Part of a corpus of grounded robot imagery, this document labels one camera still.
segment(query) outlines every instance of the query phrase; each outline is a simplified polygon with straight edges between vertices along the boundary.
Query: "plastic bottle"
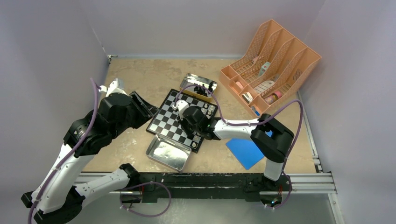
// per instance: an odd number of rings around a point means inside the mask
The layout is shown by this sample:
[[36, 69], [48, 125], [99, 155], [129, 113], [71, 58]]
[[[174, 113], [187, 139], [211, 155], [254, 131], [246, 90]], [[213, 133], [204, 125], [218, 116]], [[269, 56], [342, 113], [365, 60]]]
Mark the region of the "plastic bottle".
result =
[[264, 99], [265, 102], [267, 102], [268, 105], [273, 104], [275, 101], [277, 101], [280, 97], [282, 96], [282, 93], [279, 90], [276, 90], [271, 94], [271, 96], [266, 97]]

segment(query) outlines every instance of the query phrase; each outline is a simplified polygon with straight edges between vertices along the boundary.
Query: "pink cap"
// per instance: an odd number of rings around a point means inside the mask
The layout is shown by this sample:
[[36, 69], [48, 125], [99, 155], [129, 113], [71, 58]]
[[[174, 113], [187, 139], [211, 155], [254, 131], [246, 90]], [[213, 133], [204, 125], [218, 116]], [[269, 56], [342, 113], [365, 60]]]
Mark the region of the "pink cap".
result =
[[274, 94], [278, 97], [278, 99], [282, 96], [282, 93], [279, 90], [276, 90]]

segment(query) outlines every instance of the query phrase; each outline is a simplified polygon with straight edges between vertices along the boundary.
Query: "blue paper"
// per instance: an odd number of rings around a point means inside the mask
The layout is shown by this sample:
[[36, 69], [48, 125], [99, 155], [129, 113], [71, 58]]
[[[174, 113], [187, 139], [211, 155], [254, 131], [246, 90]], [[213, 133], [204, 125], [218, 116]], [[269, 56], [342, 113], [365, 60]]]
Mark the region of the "blue paper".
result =
[[[266, 134], [271, 137], [272, 131], [266, 132]], [[264, 158], [264, 155], [252, 140], [231, 139], [226, 143], [226, 146], [246, 170]]]

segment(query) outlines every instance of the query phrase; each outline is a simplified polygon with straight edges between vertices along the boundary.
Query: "beige tabletop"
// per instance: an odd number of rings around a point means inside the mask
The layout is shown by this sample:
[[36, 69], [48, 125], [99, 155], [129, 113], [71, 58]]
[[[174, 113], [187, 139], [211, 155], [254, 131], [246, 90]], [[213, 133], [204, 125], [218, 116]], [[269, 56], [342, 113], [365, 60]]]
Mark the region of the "beige tabletop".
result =
[[[232, 62], [234, 60], [230, 59], [113, 58], [105, 85], [108, 86], [116, 77], [121, 78], [125, 83], [127, 93], [135, 90], [144, 100], [160, 107], [171, 88], [179, 89], [186, 73], [203, 76], [219, 83], [220, 69]], [[215, 96], [226, 119], [253, 119], [220, 83]], [[299, 118], [298, 104], [292, 104], [276, 118], [295, 133]], [[109, 172], [114, 171], [123, 163], [130, 163], [140, 172], [175, 172], [146, 156], [146, 150], [154, 137], [153, 134], [146, 131], [148, 125], [149, 122], [139, 129], [127, 129], [114, 139], [109, 146], [101, 149], [99, 154], [85, 167], [84, 171]], [[227, 141], [204, 140], [199, 152], [197, 154], [191, 153], [184, 172], [260, 173], [264, 171], [265, 158], [251, 169], [245, 170], [226, 147]], [[289, 156], [285, 172], [316, 172], [305, 126], [302, 127], [296, 145]]]

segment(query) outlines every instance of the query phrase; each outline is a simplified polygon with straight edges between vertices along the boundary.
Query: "chessboard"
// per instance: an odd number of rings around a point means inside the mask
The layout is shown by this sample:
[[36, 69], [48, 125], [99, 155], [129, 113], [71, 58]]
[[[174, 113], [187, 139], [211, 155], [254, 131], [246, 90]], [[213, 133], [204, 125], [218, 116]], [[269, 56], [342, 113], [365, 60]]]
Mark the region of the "chessboard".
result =
[[[187, 136], [186, 132], [183, 131], [179, 122], [177, 121], [178, 112], [174, 111], [171, 105], [174, 103], [176, 95], [179, 91], [171, 89], [169, 94], [166, 96], [164, 102], [159, 108], [157, 115], [151, 120], [146, 131], [153, 134], [161, 134], [168, 138], [171, 138], [181, 144], [191, 148], [191, 151], [197, 153], [201, 147], [202, 141], [204, 140], [198, 133], [194, 132], [190, 136]], [[186, 101], [190, 106], [198, 106], [201, 111], [208, 117], [212, 118], [217, 112], [217, 106], [193, 96], [181, 93], [179, 99]]]

